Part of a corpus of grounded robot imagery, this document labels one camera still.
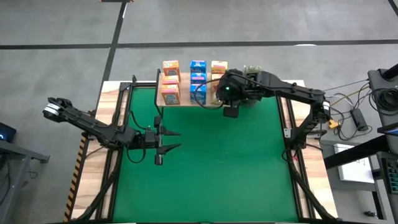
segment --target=juice box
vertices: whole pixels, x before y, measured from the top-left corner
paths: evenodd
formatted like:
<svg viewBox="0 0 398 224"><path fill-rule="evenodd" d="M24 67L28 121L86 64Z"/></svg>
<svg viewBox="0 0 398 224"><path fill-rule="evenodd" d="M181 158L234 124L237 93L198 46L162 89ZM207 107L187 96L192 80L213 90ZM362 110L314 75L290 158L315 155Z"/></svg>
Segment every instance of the juice box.
<svg viewBox="0 0 398 224"><path fill-rule="evenodd" d="M179 85L180 79L179 79L178 75L169 75L169 76L164 75L163 79L162 79L162 84L163 85Z"/></svg>
<svg viewBox="0 0 398 224"><path fill-rule="evenodd" d="M166 76L178 75L178 77L181 79L180 64L178 60L163 61L163 72Z"/></svg>
<svg viewBox="0 0 398 224"><path fill-rule="evenodd" d="M191 104L197 104L197 102L195 101L195 97L193 95L195 94L195 90L197 89L198 86L199 85L197 85L197 84L191 84L191 87L190 87ZM197 91L197 100L202 105L206 104L206 85L202 85L198 89L198 91Z"/></svg>
<svg viewBox="0 0 398 224"><path fill-rule="evenodd" d="M191 68L191 73L206 73L206 61L192 60L190 68Z"/></svg>
<svg viewBox="0 0 398 224"><path fill-rule="evenodd" d="M178 85L162 85L160 92L166 105L180 104L180 88Z"/></svg>
<svg viewBox="0 0 398 224"><path fill-rule="evenodd" d="M228 62L211 61L211 73L224 74L228 70Z"/></svg>
<svg viewBox="0 0 398 224"><path fill-rule="evenodd" d="M224 74L211 74L211 80L217 79L217 78L221 78ZM217 86L219 84L220 81L214 81L211 82L211 92L215 93L217 91Z"/></svg>
<svg viewBox="0 0 398 224"><path fill-rule="evenodd" d="M202 84L207 81L207 73L191 73L191 84Z"/></svg>

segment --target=green mat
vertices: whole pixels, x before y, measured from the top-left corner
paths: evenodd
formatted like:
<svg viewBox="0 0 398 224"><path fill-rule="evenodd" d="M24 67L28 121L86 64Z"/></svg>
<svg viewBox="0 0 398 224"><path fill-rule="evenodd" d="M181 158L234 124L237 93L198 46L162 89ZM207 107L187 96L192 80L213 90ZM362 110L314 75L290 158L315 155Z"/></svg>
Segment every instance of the green mat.
<svg viewBox="0 0 398 224"><path fill-rule="evenodd" d="M139 125L153 126L154 89L134 90ZM294 222L297 221L275 98L263 99L239 118L222 110L165 108L164 125L183 145L154 164L154 150L133 164L123 155L114 222ZM129 124L134 128L132 119ZM131 151L138 160L142 151Z"/></svg>

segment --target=gray floor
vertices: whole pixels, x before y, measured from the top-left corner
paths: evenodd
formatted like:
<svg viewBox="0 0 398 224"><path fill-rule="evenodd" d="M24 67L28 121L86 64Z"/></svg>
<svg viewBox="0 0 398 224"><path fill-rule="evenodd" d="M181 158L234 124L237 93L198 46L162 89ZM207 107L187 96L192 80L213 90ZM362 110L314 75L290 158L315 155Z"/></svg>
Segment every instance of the gray floor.
<svg viewBox="0 0 398 224"><path fill-rule="evenodd" d="M97 0L0 0L0 45L107 44L119 9L118 3ZM119 42L369 39L398 39L398 17L387 0L137 0L127 6ZM39 177L23 189L15 223L62 220L81 131L46 120L41 111L49 96L93 109L108 52L0 50L0 122L18 130L18 145L51 155L47 165L32 164ZM398 45L118 49L109 79L130 80L134 74L153 80L166 59L180 60L182 70L192 59L227 60L230 67L260 65L282 79L326 89L365 79L370 69L389 68L397 55ZM338 91L350 93L363 84ZM367 101L361 109L369 125L381 125ZM345 131L353 129L348 121ZM374 130L353 141L375 136ZM367 192L333 195L340 218L374 222L361 214L374 210Z"/></svg>

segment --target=wooden shelf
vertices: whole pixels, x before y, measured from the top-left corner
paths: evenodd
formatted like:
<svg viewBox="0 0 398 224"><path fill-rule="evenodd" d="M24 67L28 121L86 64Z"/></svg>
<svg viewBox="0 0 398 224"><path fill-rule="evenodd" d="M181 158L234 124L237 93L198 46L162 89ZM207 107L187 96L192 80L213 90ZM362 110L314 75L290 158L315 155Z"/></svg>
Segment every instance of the wooden shelf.
<svg viewBox="0 0 398 224"><path fill-rule="evenodd" d="M159 82L157 86L157 96L156 96L156 104L157 106L199 106L198 104L191 104L190 98L190 85L191 85L191 73L189 72L182 72L180 73L181 81L180 81L180 105L166 105L162 94L160 92L160 88L162 87L164 73L159 75ZM211 73L207 73L207 80L211 79ZM211 104L211 83L206 84L207 91L206 91L206 105L205 106L218 106Z"/></svg>

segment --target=orange juice carton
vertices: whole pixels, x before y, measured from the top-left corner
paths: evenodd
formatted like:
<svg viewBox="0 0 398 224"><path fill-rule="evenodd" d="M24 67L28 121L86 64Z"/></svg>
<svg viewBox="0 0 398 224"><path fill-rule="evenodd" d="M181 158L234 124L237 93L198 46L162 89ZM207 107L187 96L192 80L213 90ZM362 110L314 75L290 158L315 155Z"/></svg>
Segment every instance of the orange juice carton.
<svg viewBox="0 0 398 224"><path fill-rule="evenodd" d="M228 70L228 62L211 61L211 72L217 74L224 74Z"/></svg>
<svg viewBox="0 0 398 224"><path fill-rule="evenodd" d="M178 75L169 75L169 76L164 75L163 79L162 79L162 84L163 85L179 85L180 79L179 79Z"/></svg>
<svg viewBox="0 0 398 224"><path fill-rule="evenodd" d="M163 61L163 72L166 76L178 75L178 77L181 79L180 64L178 60Z"/></svg>
<svg viewBox="0 0 398 224"><path fill-rule="evenodd" d="M160 92L166 105L180 104L180 88L178 85L162 85Z"/></svg>

